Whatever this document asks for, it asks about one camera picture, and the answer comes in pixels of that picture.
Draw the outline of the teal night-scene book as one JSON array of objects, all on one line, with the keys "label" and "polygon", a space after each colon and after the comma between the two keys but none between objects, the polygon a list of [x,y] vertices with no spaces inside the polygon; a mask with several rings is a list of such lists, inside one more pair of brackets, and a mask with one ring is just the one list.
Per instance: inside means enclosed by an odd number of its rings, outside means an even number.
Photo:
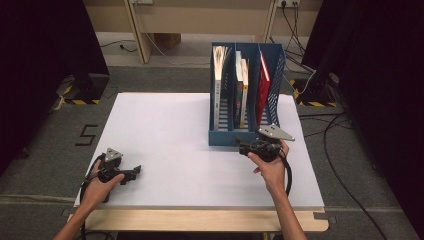
[{"label": "teal night-scene book", "polygon": [[235,128],[240,127],[241,102],[243,93],[243,75],[242,75],[242,54],[241,51],[235,52],[235,70],[236,70],[236,93],[235,93]]}]

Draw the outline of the person's right hand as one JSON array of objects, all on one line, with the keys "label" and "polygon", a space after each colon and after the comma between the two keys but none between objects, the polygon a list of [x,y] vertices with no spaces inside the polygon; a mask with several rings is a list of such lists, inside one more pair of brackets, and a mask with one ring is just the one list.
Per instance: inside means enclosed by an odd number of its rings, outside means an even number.
[{"label": "person's right hand", "polygon": [[281,158],[277,157],[271,162],[265,162],[254,153],[249,153],[248,158],[256,165],[253,172],[255,174],[261,174],[272,198],[287,198],[285,190],[285,165]]}]

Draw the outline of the black curtain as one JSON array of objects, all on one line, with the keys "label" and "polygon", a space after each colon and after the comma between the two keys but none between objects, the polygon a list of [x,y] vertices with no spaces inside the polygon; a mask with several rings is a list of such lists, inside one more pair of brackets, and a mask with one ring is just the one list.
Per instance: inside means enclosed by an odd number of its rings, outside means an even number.
[{"label": "black curtain", "polygon": [[0,0],[0,175],[30,143],[56,90],[109,73],[83,0]]},{"label": "black curtain", "polygon": [[305,64],[324,67],[424,240],[424,0],[323,0]]}]

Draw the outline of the red book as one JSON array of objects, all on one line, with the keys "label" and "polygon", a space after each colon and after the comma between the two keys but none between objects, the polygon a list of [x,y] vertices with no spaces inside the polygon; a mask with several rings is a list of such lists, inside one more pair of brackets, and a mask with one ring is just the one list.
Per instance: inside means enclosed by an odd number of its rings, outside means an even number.
[{"label": "red book", "polygon": [[260,51],[260,78],[258,82],[257,103],[256,103],[256,121],[261,123],[262,115],[266,106],[268,91],[270,87],[270,76],[268,66],[263,51]]}]

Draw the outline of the black stand base striped tape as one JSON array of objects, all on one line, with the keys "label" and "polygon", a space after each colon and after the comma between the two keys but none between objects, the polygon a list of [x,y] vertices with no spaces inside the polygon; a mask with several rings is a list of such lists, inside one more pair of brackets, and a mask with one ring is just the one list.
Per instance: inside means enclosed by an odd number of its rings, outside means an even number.
[{"label": "black stand base striped tape", "polygon": [[99,104],[109,82],[105,74],[89,73],[87,80],[78,80],[73,75],[64,78],[57,90],[60,104]]},{"label": "black stand base striped tape", "polygon": [[301,106],[336,107],[337,101],[332,88],[326,81],[317,81],[312,73],[306,79],[292,79],[289,81],[293,89],[295,102]]}]

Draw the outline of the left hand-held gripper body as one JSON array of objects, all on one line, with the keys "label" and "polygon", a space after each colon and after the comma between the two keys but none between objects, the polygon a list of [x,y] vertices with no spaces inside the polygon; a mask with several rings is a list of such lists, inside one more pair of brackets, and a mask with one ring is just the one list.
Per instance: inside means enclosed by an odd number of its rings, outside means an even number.
[{"label": "left hand-held gripper body", "polygon": [[119,174],[119,166],[122,161],[123,154],[112,148],[108,148],[105,153],[102,153],[98,160],[98,178],[102,183],[106,183]]}]

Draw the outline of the blue file rack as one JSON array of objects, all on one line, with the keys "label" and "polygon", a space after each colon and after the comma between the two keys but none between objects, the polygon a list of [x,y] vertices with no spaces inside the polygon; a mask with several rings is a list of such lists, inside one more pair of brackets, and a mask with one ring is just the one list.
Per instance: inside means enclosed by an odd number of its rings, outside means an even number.
[{"label": "blue file rack", "polygon": [[[225,113],[224,127],[218,131],[213,129],[214,120],[214,69],[213,53],[214,46],[227,46],[230,53],[225,67],[227,110]],[[241,51],[242,59],[247,59],[249,71],[249,84],[247,95],[247,108],[245,115],[245,128],[235,128],[235,93],[236,93],[236,70],[235,52]],[[263,51],[270,76],[270,87],[266,106],[262,115],[261,123],[256,121],[256,103],[258,82],[260,78],[260,51]],[[261,125],[279,123],[277,106],[280,94],[280,85],[283,78],[286,54],[283,46],[275,43],[231,43],[214,42],[211,44],[210,56],[210,116],[209,116],[209,144],[211,146],[235,146],[235,139],[250,142],[257,138],[257,130]]]}]

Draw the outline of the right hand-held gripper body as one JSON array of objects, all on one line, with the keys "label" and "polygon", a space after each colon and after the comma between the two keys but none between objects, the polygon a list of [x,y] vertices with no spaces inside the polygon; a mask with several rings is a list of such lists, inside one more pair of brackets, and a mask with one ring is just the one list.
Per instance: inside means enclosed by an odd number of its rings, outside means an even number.
[{"label": "right hand-held gripper body", "polygon": [[294,141],[295,138],[275,124],[261,125],[257,130],[257,138],[252,142],[252,149],[256,149],[263,161],[271,162],[279,156],[281,140]]}]

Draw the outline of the light wooden table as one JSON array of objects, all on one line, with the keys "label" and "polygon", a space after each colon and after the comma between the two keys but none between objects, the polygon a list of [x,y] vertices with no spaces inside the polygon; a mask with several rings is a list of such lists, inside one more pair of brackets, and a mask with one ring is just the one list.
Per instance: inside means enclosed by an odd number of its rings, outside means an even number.
[{"label": "light wooden table", "polygon": [[96,150],[142,168],[87,219],[89,230],[277,232],[272,199],[254,164],[208,143],[206,93],[120,93]]}]

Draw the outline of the beige wooden desk frame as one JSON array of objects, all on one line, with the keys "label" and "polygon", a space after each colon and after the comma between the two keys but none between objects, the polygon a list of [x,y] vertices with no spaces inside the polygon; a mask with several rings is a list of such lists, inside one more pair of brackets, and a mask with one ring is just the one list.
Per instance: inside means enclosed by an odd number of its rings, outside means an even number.
[{"label": "beige wooden desk frame", "polygon": [[149,62],[154,33],[245,35],[255,42],[289,36],[296,27],[308,37],[323,0],[300,0],[299,7],[277,7],[278,0],[83,0],[94,30],[127,32],[138,59]]}]

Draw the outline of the grey tape piece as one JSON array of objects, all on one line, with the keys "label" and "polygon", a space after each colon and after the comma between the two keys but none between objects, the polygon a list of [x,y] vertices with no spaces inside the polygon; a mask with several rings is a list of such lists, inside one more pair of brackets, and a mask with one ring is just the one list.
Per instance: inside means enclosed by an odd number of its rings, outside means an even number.
[{"label": "grey tape piece", "polygon": [[337,219],[335,216],[330,216],[326,212],[313,212],[315,220],[326,220],[329,224],[336,224]]}]

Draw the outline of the yellow book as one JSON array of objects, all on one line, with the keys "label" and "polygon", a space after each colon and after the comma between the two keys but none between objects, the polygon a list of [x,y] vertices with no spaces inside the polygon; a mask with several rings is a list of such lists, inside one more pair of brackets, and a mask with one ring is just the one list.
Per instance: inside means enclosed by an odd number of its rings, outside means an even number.
[{"label": "yellow book", "polygon": [[246,124],[246,120],[245,120],[245,115],[246,115],[246,106],[247,106],[247,95],[248,95],[248,84],[249,84],[249,77],[248,77],[248,71],[249,71],[249,66],[248,66],[248,61],[247,59],[242,59],[241,61],[241,66],[242,66],[242,102],[241,102],[241,110],[240,110],[240,128],[245,128],[245,124]]}]

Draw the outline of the white book with picture grid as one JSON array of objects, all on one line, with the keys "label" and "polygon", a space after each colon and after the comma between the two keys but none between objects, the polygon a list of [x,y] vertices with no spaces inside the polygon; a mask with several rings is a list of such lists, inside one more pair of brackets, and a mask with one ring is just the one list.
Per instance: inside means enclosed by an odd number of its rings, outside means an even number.
[{"label": "white book with picture grid", "polygon": [[225,113],[227,110],[226,91],[226,71],[230,48],[227,46],[214,46],[213,69],[214,69],[214,120],[213,129],[218,131],[224,127]]}]

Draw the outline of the person's left hand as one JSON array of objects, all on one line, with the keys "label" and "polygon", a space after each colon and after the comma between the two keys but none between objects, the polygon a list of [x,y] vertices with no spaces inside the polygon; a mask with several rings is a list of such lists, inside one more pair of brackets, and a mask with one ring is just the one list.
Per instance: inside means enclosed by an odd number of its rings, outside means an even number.
[{"label": "person's left hand", "polygon": [[101,182],[97,176],[100,163],[100,160],[95,162],[93,170],[88,178],[88,186],[86,187],[83,198],[80,201],[80,209],[85,212],[92,212],[105,200],[106,196],[112,191],[112,189],[124,178],[124,174],[119,174],[106,183]]}]

